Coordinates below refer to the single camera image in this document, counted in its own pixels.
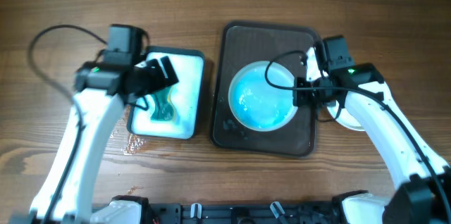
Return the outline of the green yellow sponge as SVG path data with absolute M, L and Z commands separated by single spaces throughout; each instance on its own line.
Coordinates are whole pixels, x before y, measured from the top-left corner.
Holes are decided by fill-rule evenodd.
M 167 87 L 151 95 L 154 101 L 154 112 L 151 120 L 168 122 L 175 120 L 177 115 L 175 106 L 171 101 L 173 87 Z

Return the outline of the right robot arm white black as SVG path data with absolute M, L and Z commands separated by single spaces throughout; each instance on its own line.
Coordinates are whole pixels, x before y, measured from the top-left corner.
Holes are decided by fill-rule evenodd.
M 295 103 L 335 106 L 353 118 L 381 155 L 395 193 L 353 192 L 339 200 L 345 223 L 449 223 L 450 165 L 422 139 L 397 106 L 381 73 L 356 64 L 345 40 L 331 37 L 298 51 L 307 76 L 295 82 Z

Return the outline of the white plate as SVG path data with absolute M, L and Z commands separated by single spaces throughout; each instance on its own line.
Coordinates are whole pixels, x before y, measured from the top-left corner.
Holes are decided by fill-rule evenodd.
M 256 61 L 241 68 L 230 83 L 230 110 L 250 130 L 274 131 L 295 117 L 292 92 L 272 87 L 271 83 L 292 87 L 294 76 L 278 63 Z
M 343 107 L 340 106 L 338 102 L 335 102 L 334 106 L 327 106 L 327 110 L 334 121 L 341 124 L 347 129 L 363 132 L 364 128 L 360 123 L 350 115 L 350 113 Z

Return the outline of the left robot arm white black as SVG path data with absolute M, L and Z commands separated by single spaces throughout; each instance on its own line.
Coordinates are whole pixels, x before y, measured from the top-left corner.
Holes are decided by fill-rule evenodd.
M 32 200 L 28 214 L 13 214 L 10 223 L 150 223 L 152 210 L 144 197 L 119 196 L 93 211 L 94 186 L 106 143 L 127 106 L 169 88 L 178 77 L 168 57 L 146 61 L 149 35 L 139 27 L 113 24 L 93 61 L 76 71 L 71 93 L 36 64 L 38 40 L 57 27 L 36 35 L 27 48 L 27 62 L 36 76 L 72 104 L 70 116 L 51 170 Z

